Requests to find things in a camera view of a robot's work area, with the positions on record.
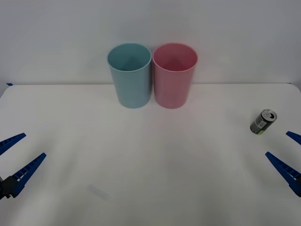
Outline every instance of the pink cup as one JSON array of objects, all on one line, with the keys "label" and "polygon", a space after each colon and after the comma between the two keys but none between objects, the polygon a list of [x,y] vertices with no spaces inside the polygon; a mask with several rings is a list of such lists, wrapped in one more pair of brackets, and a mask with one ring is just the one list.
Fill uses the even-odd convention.
[{"label": "pink cup", "polygon": [[185,104],[197,53],[189,46],[168,43],[153,54],[155,99],[165,108],[178,108]]}]

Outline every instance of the table surface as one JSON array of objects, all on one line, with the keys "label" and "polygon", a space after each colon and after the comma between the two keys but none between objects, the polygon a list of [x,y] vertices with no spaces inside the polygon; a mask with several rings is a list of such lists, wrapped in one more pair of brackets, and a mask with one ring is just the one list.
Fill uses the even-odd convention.
[{"label": "table surface", "polygon": [[[262,135],[249,126],[278,114]],[[113,85],[23,85],[0,99],[2,178],[42,152],[2,226],[299,226],[301,199],[266,158],[301,171],[301,93],[290,84],[192,85],[187,103],[139,109]]]}]

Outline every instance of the plastic cup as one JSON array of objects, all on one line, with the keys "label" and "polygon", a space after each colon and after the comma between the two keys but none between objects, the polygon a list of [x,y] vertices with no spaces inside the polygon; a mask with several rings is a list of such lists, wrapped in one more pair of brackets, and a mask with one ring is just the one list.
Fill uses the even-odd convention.
[{"label": "plastic cup", "polygon": [[151,97],[151,52],[137,43],[125,43],[108,54],[119,102],[128,108],[146,105]]},{"label": "plastic cup", "polygon": [[178,108],[185,104],[197,53],[181,43],[168,43],[153,54],[155,99],[165,108]]}]

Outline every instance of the can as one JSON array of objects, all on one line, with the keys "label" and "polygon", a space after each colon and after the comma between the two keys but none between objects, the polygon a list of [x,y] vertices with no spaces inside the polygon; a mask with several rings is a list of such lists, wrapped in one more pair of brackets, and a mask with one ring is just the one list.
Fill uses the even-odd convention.
[{"label": "can", "polygon": [[255,134],[262,134],[276,119],[277,114],[274,111],[264,109],[250,125],[250,130]]}]

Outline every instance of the can lid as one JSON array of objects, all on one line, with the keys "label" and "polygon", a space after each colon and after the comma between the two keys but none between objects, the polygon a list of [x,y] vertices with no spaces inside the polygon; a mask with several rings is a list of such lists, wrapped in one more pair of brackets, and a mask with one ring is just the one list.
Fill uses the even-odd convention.
[{"label": "can lid", "polygon": [[270,109],[263,110],[261,115],[266,121],[276,121],[277,119],[277,114]]}]

